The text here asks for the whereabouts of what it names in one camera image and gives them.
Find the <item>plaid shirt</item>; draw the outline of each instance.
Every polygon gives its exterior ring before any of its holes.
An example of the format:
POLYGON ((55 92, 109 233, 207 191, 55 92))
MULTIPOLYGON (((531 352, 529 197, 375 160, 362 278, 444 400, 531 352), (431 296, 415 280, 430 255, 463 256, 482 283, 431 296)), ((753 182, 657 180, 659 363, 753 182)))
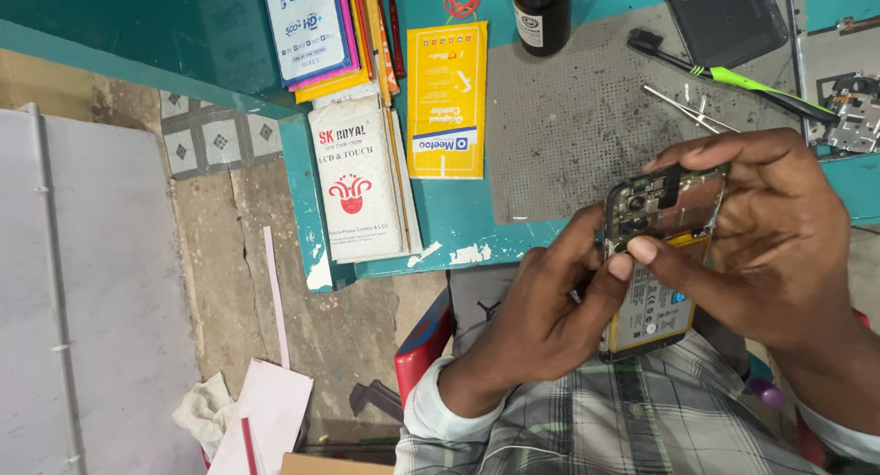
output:
POLYGON ((442 404, 436 378, 452 359, 410 393, 396 475, 825 473, 754 416, 743 381, 693 331, 676 346, 522 384, 480 419, 442 404))

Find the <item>white cuff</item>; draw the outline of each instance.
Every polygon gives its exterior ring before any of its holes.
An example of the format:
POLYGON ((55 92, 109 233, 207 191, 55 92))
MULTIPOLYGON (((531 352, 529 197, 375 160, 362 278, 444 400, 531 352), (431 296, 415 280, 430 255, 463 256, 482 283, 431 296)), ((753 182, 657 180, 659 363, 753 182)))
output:
POLYGON ((485 442, 489 439, 492 425, 504 410, 504 401, 497 408, 475 419, 459 417, 446 407, 440 398, 437 378, 455 357, 442 356, 431 364, 419 383, 415 384, 407 398, 403 412, 403 424, 413 436, 424 439, 440 439, 452 442, 485 442))
POLYGON ((832 451, 846 458, 880 464, 880 436, 872 436, 836 424, 797 401, 803 421, 832 451))

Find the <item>man's left hand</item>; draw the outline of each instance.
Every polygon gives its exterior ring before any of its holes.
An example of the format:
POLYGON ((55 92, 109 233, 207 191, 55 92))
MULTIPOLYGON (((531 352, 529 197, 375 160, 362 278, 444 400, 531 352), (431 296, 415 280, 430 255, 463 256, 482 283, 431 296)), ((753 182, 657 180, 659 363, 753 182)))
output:
POLYGON ((489 328, 440 374, 440 396, 451 411, 466 418, 489 413, 512 386, 559 379, 596 352, 633 272, 629 255, 614 255, 580 302, 572 296, 590 261, 601 258, 594 239, 602 214, 602 204, 578 210, 549 248, 525 254, 489 328))

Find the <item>teal workbench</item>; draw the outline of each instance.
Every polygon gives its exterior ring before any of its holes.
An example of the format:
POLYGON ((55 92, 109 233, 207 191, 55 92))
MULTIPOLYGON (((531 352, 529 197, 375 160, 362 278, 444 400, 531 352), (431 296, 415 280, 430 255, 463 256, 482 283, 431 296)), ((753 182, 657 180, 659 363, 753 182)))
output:
MULTIPOLYGON (((589 22, 628 9, 640 9, 664 0, 573 0, 572 19, 589 22)), ((444 25, 449 15, 440 6, 440 0, 397 0, 400 10, 401 31, 444 25)), ((518 41, 511 0, 483 0, 477 11, 478 19, 489 21, 490 48, 518 41)), ((401 37, 406 48, 406 37, 401 37)), ((395 99, 401 119, 406 120, 407 80, 401 82, 401 94, 395 99)), ((300 245, 307 274, 308 268, 320 269, 326 238, 319 216, 320 202, 316 198, 314 182, 302 179, 316 172, 314 157, 310 162, 303 143, 284 141, 291 179, 291 192, 300 245), (313 252, 319 245, 318 252, 313 252), (310 254, 315 253, 313 260, 310 254)), ((859 157, 857 160, 836 160, 823 164, 834 188, 847 204, 854 224, 880 222, 880 208, 871 195, 864 194, 864 184, 878 184, 880 155, 859 157)), ((491 167, 487 165, 487 174, 491 167)), ((423 255, 364 262, 350 266, 331 266, 321 282, 341 286, 352 277, 375 278, 401 275, 416 271, 440 271, 467 267, 517 262, 523 253, 536 246, 547 246, 566 225, 566 220, 541 221, 499 226, 494 222, 490 199, 490 180, 438 181, 412 180, 419 227, 422 229, 423 255)))
MULTIPOLYGON (((662 2, 573 0, 572 19, 584 23, 662 2)), ((444 25, 449 17, 441 0, 397 4, 402 31, 444 25)), ((846 5, 841 0, 842 11, 846 5)), ((511 0, 482 0, 477 16, 489 21, 490 47, 517 42, 511 0)), ((296 105, 281 88, 264 0, 0 0, 0 47, 278 119, 313 291, 332 291, 358 278, 516 262, 529 248, 550 244, 566 224, 496 225, 489 179, 416 180, 423 255, 328 262, 317 165, 303 117, 309 106, 296 105)), ((405 121, 406 79, 401 88, 395 101, 405 121)), ((823 164, 854 224, 880 222, 880 196, 871 192, 880 184, 879 166, 880 154, 823 164)), ((491 167, 486 170, 492 174, 491 167)))

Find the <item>phone back cover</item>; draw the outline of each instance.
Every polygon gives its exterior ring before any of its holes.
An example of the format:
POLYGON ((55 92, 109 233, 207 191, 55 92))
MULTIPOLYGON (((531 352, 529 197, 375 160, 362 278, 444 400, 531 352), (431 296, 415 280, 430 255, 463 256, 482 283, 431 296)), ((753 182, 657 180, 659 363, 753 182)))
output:
POLYGON ((775 0, 666 0, 694 64, 733 68, 788 40, 775 0))

